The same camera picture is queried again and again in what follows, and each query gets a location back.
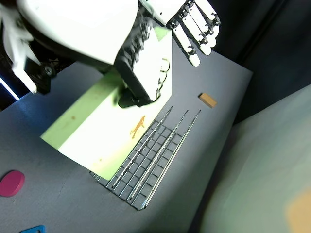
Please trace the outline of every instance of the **black fabric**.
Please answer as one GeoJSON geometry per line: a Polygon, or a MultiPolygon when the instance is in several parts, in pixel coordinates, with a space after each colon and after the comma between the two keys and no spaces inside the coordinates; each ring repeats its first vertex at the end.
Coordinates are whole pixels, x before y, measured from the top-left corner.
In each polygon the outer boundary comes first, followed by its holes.
{"type": "Polygon", "coordinates": [[[222,21],[215,51],[254,72],[235,123],[311,84],[311,1],[210,3],[222,21]]]}

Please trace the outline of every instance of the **gray table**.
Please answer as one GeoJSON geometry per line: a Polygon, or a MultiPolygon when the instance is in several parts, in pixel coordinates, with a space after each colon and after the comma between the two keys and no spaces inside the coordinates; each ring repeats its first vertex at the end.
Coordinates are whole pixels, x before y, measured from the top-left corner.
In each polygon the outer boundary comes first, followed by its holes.
{"type": "Polygon", "coordinates": [[[75,63],[53,80],[47,96],[26,95],[1,112],[0,176],[17,169],[26,182],[16,196],[0,197],[0,232],[37,225],[45,225],[47,233],[187,231],[252,75],[214,52],[199,56],[201,65],[192,67],[173,42],[173,96],[160,116],[174,105],[166,122],[172,126],[186,109],[189,116],[202,112],[143,211],[98,185],[84,167],[39,138],[101,77],[99,72],[75,63]],[[214,97],[216,107],[203,104],[200,93],[214,97]]]}

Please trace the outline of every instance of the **wire grid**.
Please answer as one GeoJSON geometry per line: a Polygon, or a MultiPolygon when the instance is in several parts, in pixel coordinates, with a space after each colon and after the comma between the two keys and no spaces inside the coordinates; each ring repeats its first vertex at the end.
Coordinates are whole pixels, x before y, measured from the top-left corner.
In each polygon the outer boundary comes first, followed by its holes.
{"type": "Polygon", "coordinates": [[[95,173],[90,172],[90,174],[98,181],[98,183],[106,187],[108,190],[113,192],[122,200],[135,207],[137,210],[141,209],[143,202],[150,194],[165,165],[172,157],[173,152],[180,143],[182,136],[177,133],[173,134],[173,136],[166,144],[165,148],[159,154],[158,159],[151,166],[150,172],[145,177],[141,186],[138,188],[136,194],[131,200],[127,200],[129,195],[135,188],[135,185],[139,182],[140,178],[147,171],[148,166],[152,163],[152,160],[155,158],[161,146],[171,134],[171,129],[167,128],[164,125],[161,125],[151,137],[149,142],[145,145],[145,147],[143,147],[142,150],[137,154],[136,159],[133,160],[133,163],[129,166],[128,170],[124,172],[123,177],[121,177],[120,181],[117,183],[114,189],[112,188],[112,185],[118,179],[118,177],[122,176],[121,174],[126,166],[130,163],[135,153],[137,153],[139,148],[144,144],[147,137],[152,133],[158,123],[159,122],[156,120],[153,121],[145,135],[134,147],[134,149],[124,161],[118,172],[113,176],[110,181],[107,181],[104,178],[96,175],[95,173]]]}

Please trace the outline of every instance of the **wire rack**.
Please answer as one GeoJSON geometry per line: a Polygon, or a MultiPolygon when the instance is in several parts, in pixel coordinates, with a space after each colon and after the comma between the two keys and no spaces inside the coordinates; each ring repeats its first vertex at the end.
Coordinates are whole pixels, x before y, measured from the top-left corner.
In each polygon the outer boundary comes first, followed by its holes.
{"type": "Polygon", "coordinates": [[[200,113],[199,111],[192,120],[187,131],[180,135],[176,133],[176,129],[188,111],[171,130],[163,125],[171,109],[160,121],[153,121],[111,180],[107,181],[90,172],[99,184],[137,210],[142,210],[149,204],[200,113]]]}

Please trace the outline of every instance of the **white robotic hand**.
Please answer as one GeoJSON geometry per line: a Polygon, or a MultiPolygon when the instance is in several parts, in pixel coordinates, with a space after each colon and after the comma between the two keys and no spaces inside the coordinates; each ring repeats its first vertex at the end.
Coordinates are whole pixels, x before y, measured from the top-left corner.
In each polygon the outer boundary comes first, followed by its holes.
{"type": "Polygon", "coordinates": [[[193,39],[202,53],[211,53],[211,48],[216,45],[220,20],[207,0],[139,1],[155,19],[173,30],[176,42],[192,65],[197,67],[200,59],[188,37],[193,39]]]}

